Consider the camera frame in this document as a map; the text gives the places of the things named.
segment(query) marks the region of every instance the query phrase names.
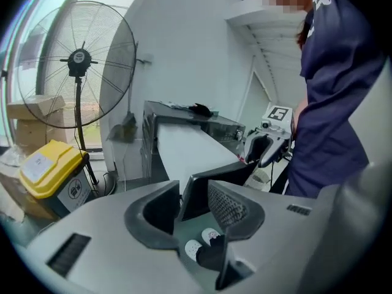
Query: fan stand pole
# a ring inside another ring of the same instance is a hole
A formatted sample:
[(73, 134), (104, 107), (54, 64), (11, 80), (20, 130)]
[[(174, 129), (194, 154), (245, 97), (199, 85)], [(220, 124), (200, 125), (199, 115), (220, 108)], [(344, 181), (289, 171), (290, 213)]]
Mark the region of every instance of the fan stand pole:
[[(86, 151), (85, 138), (83, 136), (83, 127), (81, 123), (81, 78), (76, 77), (76, 103), (75, 103), (75, 120), (76, 126), (78, 129), (80, 148), (81, 150)], [(91, 177), (92, 188), (94, 189), (94, 193), (96, 197), (103, 197), (106, 195), (110, 195), (113, 193), (116, 188), (116, 181), (114, 177), (109, 174), (107, 171), (97, 171), (98, 178), (96, 178), (94, 172), (92, 171), (90, 161), (87, 161), (86, 168)]]

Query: mesh grille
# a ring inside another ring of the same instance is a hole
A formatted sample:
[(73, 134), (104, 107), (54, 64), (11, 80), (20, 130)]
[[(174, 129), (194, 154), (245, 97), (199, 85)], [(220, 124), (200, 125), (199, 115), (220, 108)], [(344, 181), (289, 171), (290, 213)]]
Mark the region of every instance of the mesh grille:
[(247, 215), (244, 205), (212, 185), (208, 188), (208, 205), (223, 230), (240, 222)]

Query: person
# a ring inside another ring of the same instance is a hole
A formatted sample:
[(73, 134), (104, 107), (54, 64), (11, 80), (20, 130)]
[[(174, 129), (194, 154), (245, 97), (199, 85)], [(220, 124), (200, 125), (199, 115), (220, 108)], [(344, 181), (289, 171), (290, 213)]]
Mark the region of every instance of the person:
[[(300, 75), (307, 97), (296, 112), (285, 195), (317, 198), (323, 187), (342, 183), (369, 164), (349, 118), (385, 65), (389, 53), (381, 50), (380, 36), (388, 39), (384, 29), (374, 29), (377, 22), (370, 12), (360, 9), (361, 0), (274, 1), (308, 13), (313, 10), (306, 38), (298, 39), (303, 42)], [(221, 267), (224, 242), (220, 237), (216, 245), (218, 236), (205, 241), (211, 246), (199, 243), (193, 258), (201, 266)]]

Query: cardboard box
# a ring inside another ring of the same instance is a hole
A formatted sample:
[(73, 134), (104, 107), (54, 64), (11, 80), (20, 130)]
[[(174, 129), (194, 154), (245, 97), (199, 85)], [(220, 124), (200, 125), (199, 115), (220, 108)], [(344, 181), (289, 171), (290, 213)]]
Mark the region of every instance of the cardboard box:
[(37, 200), (25, 189), (19, 180), (19, 167), (28, 157), (20, 147), (12, 146), (0, 157), (0, 182), (26, 213), (35, 217), (56, 220), (56, 216), (50, 209), (40, 205)]
[[(63, 110), (53, 112), (49, 116), (51, 124), (64, 125)], [(37, 150), (51, 140), (66, 143), (66, 130), (51, 127), (39, 120), (18, 120), (15, 132), (15, 143), (18, 146), (27, 150)]]
[(25, 101), (19, 100), (7, 104), (7, 116), (10, 119), (22, 120), (44, 119), (46, 115), (65, 105), (62, 96), (35, 95)]

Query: ceiling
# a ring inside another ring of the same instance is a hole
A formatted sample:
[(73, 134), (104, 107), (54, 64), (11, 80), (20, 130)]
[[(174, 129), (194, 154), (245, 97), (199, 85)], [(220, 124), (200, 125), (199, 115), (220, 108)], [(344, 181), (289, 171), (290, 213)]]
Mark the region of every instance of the ceiling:
[(305, 13), (285, 13), (280, 7), (263, 1), (238, 2), (228, 10), (225, 19), (240, 29), (254, 51), (261, 52), (278, 103), (294, 108), (306, 95), (305, 80), (300, 76), (301, 50), (296, 44)]

